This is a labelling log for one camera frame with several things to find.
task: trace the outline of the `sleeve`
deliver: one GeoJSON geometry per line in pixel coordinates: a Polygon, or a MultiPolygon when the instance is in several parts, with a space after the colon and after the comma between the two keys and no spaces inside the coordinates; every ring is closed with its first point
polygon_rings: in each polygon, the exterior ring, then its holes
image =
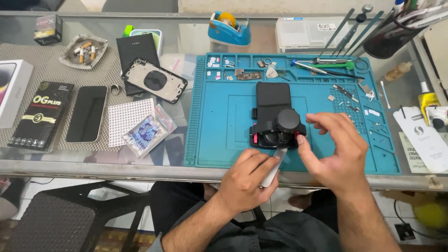
{"type": "Polygon", "coordinates": [[[162,237],[163,233],[160,232],[159,236],[157,236],[155,241],[152,243],[151,247],[149,247],[149,249],[146,250],[146,252],[165,252],[164,249],[162,248],[162,237]]]}

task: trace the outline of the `glue bottle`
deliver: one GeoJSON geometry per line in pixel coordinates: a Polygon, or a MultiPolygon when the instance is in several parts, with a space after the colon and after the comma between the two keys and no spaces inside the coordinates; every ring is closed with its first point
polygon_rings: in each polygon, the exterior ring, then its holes
{"type": "Polygon", "coordinates": [[[418,96],[418,101],[420,103],[420,109],[425,117],[426,124],[429,125],[428,117],[426,115],[426,107],[440,106],[440,102],[435,93],[429,92],[426,82],[422,82],[421,86],[422,94],[418,96]]]}
{"type": "Polygon", "coordinates": [[[396,68],[390,70],[384,76],[388,81],[394,81],[401,78],[405,73],[411,70],[412,62],[400,63],[396,68]]]}

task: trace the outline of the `blue tape dispenser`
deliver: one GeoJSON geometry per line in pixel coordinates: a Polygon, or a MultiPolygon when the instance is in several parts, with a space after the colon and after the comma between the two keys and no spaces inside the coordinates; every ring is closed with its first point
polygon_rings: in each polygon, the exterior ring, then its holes
{"type": "Polygon", "coordinates": [[[252,41],[249,19],[241,25],[232,14],[215,11],[210,18],[208,36],[216,43],[247,46],[252,41]]]}

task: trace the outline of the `black mesh pen holder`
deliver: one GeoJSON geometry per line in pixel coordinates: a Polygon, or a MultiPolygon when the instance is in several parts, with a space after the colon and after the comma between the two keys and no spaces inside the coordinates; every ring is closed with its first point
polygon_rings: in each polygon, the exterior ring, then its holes
{"type": "Polygon", "coordinates": [[[398,15],[390,14],[366,39],[364,50],[377,59],[388,59],[392,57],[400,48],[406,45],[423,28],[407,28],[397,22],[396,17],[401,14],[408,14],[413,10],[406,10],[398,15]]]}

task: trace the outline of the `phone screen replacement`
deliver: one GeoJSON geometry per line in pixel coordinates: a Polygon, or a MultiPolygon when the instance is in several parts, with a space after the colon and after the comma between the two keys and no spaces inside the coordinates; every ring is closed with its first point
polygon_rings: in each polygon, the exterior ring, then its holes
{"type": "Polygon", "coordinates": [[[79,89],[65,138],[68,143],[92,143],[98,140],[107,96],[107,86],[79,89]]]}

